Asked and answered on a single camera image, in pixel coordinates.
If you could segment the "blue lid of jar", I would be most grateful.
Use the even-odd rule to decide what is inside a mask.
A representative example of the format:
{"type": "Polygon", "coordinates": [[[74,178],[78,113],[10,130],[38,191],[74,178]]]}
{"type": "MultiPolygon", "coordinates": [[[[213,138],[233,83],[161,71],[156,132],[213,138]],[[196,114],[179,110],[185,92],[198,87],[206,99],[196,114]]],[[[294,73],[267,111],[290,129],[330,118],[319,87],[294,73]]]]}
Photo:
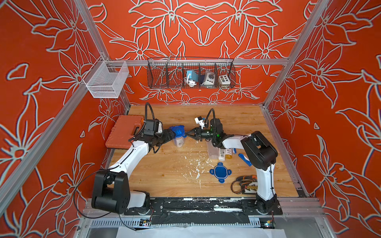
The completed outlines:
{"type": "Polygon", "coordinates": [[[227,169],[222,162],[218,162],[213,169],[209,170],[209,173],[215,176],[219,183],[225,183],[225,180],[232,174],[232,171],[227,169]]]}
{"type": "Polygon", "coordinates": [[[175,133],[176,138],[186,138],[186,132],[185,132],[185,126],[179,125],[179,126],[172,126],[170,129],[175,133]]]}

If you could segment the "clear jar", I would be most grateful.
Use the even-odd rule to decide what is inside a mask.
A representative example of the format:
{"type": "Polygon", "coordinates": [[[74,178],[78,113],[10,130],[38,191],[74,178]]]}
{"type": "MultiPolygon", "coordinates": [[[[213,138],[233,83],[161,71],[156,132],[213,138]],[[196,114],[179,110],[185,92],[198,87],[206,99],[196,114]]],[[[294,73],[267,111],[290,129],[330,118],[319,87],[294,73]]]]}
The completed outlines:
{"type": "Polygon", "coordinates": [[[184,146],[184,143],[185,143],[185,138],[183,136],[181,137],[176,137],[174,139],[174,144],[177,146],[177,147],[182,147],[184,146]]]}
{"type": "Polygon", "coordinates": [[[214,147],[211,143],[211,141],[207,142],[207,152],[208,152],[208,158],[211,160],[218,159],[220,152],[218,147],[214,147]]]}

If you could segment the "orange cap lotion bottle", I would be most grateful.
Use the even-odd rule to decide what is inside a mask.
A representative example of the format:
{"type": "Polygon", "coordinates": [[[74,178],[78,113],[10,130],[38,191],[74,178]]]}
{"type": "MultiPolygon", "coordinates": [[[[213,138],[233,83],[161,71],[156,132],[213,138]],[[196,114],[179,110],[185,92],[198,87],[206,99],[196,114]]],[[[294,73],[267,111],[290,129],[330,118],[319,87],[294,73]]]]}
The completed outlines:
{"type": "Polygon", "coordinates": [[[232,154],[233,154],[233,151],[231,148],[229,149],[225,149],[225,159],[232,159],[232,154]]]}

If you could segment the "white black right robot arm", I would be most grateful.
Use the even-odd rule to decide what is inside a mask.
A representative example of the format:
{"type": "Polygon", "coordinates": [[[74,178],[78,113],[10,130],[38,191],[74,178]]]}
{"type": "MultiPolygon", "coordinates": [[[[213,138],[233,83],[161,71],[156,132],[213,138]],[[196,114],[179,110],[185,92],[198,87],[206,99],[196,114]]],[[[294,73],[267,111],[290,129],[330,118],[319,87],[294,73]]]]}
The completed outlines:
{"type": "Polygon", "coordinates": [[[261,214],[269,213],[278,201],[273,176],[278,151],[259,131],[250,135],[226,134],[219,119],[212,119],[209,125],[208,129],[199,126],[187,131],[186,136],[198,141],[205,139],[219,149],[243,149],[256,169],[256,209],[261,214]]]}

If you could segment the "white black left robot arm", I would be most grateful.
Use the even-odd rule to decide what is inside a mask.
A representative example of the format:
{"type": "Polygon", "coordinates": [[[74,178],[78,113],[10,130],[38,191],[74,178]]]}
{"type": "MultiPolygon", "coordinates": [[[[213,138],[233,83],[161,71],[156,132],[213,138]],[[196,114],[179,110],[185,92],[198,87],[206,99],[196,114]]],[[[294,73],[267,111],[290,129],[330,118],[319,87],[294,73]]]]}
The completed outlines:
{"type": "Polygon", "coordinates": [[[91,207],[119,215],[132,208],[148,210],[149,194],[131,191],[129,178],[154,147],[160,148],[175,138],[176,133],[171,128],[163,129],[160,120],[147,120],[143,129],[131,139],[128,151],[110,168],[95,173],[91,207]]]}

